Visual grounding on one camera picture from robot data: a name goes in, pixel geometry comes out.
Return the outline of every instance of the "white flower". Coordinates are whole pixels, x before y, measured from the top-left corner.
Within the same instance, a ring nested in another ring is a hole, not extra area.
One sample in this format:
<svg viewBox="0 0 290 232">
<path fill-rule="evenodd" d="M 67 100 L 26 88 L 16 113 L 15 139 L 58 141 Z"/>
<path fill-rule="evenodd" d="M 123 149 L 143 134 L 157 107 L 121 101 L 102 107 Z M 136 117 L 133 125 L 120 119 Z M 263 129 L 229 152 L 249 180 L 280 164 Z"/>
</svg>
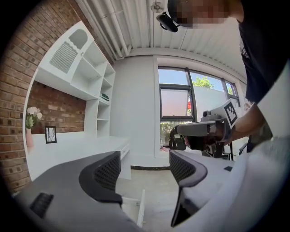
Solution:
<svg viewBox="0 0 290 232">
<path fill-rule="evenodd" d="M 40 112 L 40 109 L 36 108 L 36 112 L 34 112 L 34 116 L 36 116 Z"/>
<path fill-rule="evenodd" d="M 37 112 L 37 108 L 36 107 L 29 107 L 28 109 L 27 109 L 27 113 L 28 114 L 34 114 L 35 112 Z"/>
<path fill-rule="evenodd" d="M 42 113 L 39 112 L 39 113 L 36 114 L 36 116 L 37 116 L 38 119 L 41 119 L 42 118 Z"/>
</svg>

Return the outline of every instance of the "white desk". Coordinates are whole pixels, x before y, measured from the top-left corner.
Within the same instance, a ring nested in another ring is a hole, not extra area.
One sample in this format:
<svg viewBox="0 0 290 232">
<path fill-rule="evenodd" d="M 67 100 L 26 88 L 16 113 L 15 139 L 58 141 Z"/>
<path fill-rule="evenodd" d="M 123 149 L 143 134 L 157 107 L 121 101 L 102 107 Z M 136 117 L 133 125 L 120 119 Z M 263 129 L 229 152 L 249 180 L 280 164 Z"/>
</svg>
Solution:
<svg viewBox="0 0 290 232">
<path fill-rule="evenodd" d="M 46 170 L 65 162 L 110 151 L 121 151 L 122 172 L 131 173 L 131 166 L 124 156 L 130 146 L 127 138 L 88 136 L 85 132 L 57 134 L 57 143 L 46 144 L 45 135 L 33 135 L 34 147 L 27 148 L 27 165 L 31 180 L 35 180 Z"/>
</svg>

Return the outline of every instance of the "floor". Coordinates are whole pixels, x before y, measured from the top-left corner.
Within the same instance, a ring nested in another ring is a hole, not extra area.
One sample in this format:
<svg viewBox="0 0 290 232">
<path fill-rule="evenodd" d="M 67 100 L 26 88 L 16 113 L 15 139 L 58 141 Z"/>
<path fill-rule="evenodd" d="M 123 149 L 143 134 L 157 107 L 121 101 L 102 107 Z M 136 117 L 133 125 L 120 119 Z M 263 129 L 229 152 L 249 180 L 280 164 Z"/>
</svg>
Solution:
<svg viewBox="0 0 290 232">
<path fill-rule="evenodd" d="M 132 180 L 118 179 L 116 192 L 127 198 L 141 198 L 145 189 L 143 229 L 164 232 L 170 229 L 178 196 L 178 185 L 171 172 L 132 170 Z"/>
</svg>

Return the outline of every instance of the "tree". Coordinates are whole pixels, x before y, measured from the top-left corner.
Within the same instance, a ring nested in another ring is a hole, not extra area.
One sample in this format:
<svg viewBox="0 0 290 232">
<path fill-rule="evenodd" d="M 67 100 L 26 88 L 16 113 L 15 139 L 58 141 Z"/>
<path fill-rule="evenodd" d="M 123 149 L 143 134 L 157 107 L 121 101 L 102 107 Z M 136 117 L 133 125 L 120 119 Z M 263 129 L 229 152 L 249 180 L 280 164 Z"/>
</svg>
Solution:
<svg viewBox="0 0 290 232">
<path fill-rule="evenodd" d="M 228 87 L 227 90 L 228 90 L 228 94 L 234 95 L 233 92 L 232 92 L 232 88 L 231 87 Z"/>
<path fill-rule="evenodd" d="M 191 116 L 191 109 L 187 109 L 187 116 Z"/>
<path fill-rule="evenodd" d="M 208 80 L 207 77 L 203 77 L 200 79 L 199 77 L 196 77 L 196 80 L 192 82 L 194 86 L 200 86 L 200 87 L 205 87 L 205 88 L 213 88 L 214 85 L 211 84 Z"/>
<path fill-rule="evenodd" d="M 170 140 L 170 132 L 175 127 L 174 123 L 161 123 L 160 124 L 160 139 L 163 143 L 167 143 Z"/>
</svg>

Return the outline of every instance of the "person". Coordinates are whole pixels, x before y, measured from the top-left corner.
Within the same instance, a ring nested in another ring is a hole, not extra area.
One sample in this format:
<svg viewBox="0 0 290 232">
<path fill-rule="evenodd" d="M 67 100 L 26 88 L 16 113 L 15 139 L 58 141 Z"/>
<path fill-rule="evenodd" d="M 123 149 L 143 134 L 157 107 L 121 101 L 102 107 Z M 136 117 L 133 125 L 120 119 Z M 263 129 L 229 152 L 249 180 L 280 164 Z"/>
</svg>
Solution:
<svg viewBox="0 0 290 232">
<path fill-rule="evenodd" d="M 249 101 L 249 103 L 245 103 L 244 105 L 245 111 L 248 111 L 253 104 L 254 102 L 252 101 Z M 265 123 L 261 129 L 247 136 L 249 137 L 249 140 L 246 145 L 246 151 L 251 152 L 257 145 L 266 140 L 269 140 L 272 136 L 273 135 L 268 123 Z"/>
<path fill-rule="evenodd" d="M 238 21 L 240 51 L 247 77 L 246 99 L 253 105 L 236 121 L 232 135 L 225 144 L 260 130 L 266 120 L 257 104 L 271 89 L 289 59 L 287 2 L 177 0 L 175 3 L 175 20 L 180 25 L 204 28 L 223 23 L 228 17 Z M 217 130 L 215 137 L 218 140 L 222 135 L 223 132 Z M 187 146 L 190 139 L 185 138 Z"/>
</svg>

